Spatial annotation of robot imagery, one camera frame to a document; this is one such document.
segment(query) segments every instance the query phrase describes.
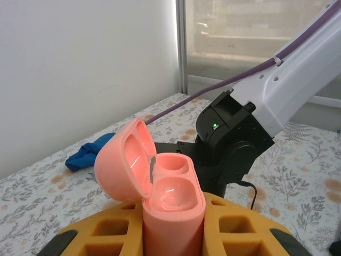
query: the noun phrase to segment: table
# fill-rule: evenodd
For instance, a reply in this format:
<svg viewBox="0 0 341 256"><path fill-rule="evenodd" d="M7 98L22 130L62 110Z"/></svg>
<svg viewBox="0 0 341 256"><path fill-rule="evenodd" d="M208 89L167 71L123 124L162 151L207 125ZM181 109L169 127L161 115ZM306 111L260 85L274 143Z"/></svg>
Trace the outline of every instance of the table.
<svg viewBox="0 0 341 256"><path fill-rule="evenodd" d="M93 167L76 173L65 160L81 145L118 131L136 117L149 119L187 96L177 93L0 181L0 256L35 255L62 228L118 202L99 188ZM194 99L149 125L155 142L194 141ZM313 255L328 255L341 204L341 136L289 123L244 180L258 188L254 211L279 222ZM225 198L250 207L254 191L228 185Z"/></svg>

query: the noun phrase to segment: purple cable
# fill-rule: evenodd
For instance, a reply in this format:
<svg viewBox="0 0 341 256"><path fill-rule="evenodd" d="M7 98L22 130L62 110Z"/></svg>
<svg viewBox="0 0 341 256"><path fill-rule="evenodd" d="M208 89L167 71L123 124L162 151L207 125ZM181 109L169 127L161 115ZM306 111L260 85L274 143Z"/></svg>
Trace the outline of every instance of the purple cable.
<svg viewBox="0 0 341 256"><path fill-rule="evenodd" d="M286 56L291 54L294 50L300 47L309 37L311 37L319 28L321 28L338 10L341 9L341 0L337 0L319 19L314 22L306 31L304 31L297 39L295 39L291 44L289 44L286 48L284 48L281 52L279 52L276 57L279 59L284 59ZM155 120L167 115L168 113L172 112L173 110L185 105L186 103L190 102L191 100L199 97L200 95L218 89L220 87L226 86L228 84L234 83L241 79L244 79L248 76L251 76L257 72L263 71L264 69L270 68L276 64L275 60L268 59L265 62L253 67L245 72L238 74L237 76L233 76L229 79L221 81L217 84L211 85L205 89L200 90L199 92L189 96L185 100L175 104L174 106L162 111L161 113L157 114L156 116L152 117L151 119L146 121L146 125L154 122Z"/></svg>

